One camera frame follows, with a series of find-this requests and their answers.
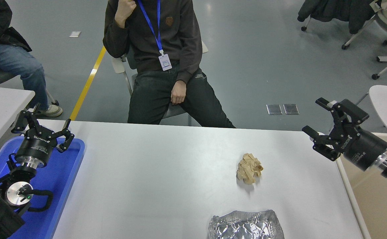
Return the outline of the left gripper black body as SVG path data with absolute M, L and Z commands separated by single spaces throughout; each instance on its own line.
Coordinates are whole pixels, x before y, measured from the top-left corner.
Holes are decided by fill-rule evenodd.
M 41 163 L 48 163 L 53 149 L 57 146 L 56 138 L 49 138 L 53 133 L 54 131 L 42 131 L 42 134 L 38 135 L 35 131 L 26 131 L 15 155 L 16 162 L 22 163 L 31 157 L 38 159 Z

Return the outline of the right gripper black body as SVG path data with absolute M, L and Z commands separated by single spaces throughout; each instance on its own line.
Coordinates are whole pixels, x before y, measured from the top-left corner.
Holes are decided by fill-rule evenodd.
M 358 129 L 357 133 L 348 134 L 340 148 L 344 158 L 362 171 L 369 167 L 382 171 L 387 168 L 387 142 L 369 131 Z

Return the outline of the person's left hand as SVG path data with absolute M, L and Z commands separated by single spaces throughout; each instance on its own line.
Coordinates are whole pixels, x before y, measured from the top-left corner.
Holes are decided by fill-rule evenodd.
M 187 85 L 185 82 L 178 80 L 171 90 L 171 104 L 178 105 L 184 102 L 187 94 Z

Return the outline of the person's right hand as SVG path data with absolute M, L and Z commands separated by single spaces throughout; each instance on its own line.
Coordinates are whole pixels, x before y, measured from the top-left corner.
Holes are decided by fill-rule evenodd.
M 114 20 L 118 27 L 125 28 L 125 22 L 136 8 L 134 0 L 119 0 Z

